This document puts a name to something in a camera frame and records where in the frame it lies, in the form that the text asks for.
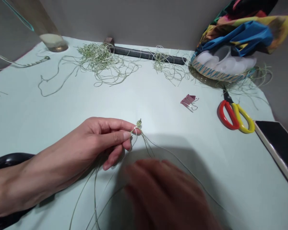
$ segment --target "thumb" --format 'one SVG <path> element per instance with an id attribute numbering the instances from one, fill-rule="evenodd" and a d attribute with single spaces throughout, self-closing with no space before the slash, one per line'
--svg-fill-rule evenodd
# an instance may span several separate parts
<path id="1" fill-rule="evenodd" d="M 99 139 L 99 151 L 106 150 L 111 146 L 123 143 L 131 137 L 131 133 L 127 131 L 117 131 L 114 133 L 101 134 Z"/>

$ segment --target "binder clip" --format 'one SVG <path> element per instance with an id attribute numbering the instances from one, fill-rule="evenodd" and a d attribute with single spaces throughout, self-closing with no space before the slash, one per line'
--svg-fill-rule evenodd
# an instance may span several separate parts
<path id="1" fill-rule="evenodd" d="M 195 111 L 198 109 L 198 107 L 196 105 L 194 105 L 193 103 L 198 101 L 199 98 L 196 98 L 196 96 L 192 96 L 192 95 L 187 95 L 181 102 L 180 104 L 183 104 L 186 108 L 188 108 L 191 112 Z"/>

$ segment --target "glass cylinder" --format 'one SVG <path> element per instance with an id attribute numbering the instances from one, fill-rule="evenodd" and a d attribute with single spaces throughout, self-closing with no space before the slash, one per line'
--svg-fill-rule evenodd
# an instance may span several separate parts
<path id="1" fill-rule="evenodd" d="M 52 52 L 68 49 L 66 41 L 50 19 L 39 0 L 5 0 L 14 13 L 23 21 L 29 23 L 34 32 Z"/>

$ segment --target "right hand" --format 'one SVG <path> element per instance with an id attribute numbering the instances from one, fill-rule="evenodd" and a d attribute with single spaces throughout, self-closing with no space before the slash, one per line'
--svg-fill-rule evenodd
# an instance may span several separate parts
<path id="1" fill-rule="evenodd" d="M 169 161 L 139 160 L 126 173 L 138 230 L 221 230 L 194 179 Z"/>

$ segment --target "woven basket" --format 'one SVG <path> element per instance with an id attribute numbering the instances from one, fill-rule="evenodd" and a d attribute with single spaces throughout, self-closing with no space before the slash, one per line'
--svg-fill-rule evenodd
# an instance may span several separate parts
<path id="1" fill-rule="evenodd" d="M 193 60 L 191 60 L 191 65 L 193 66 L 193 68 L 196 69 L 197 72 L 199 72 L 201 75 L 207 78 L 217 80 L 217 81 L 227 81 L 227 82 L 237 82 L 237 81 L 244 80 L 245 78 L 249 78 L 250 76 L 252 76 L 254 72 L 256 71 L 253 68 L 242 74 L 230 75 L 230 74 L 222 73 L 220 71 L 216 71 L 214 69 L 208 68 L 204 66 L 203 64 L 199 63 L 196 60 L 196 58 L 193 58 Z"/>

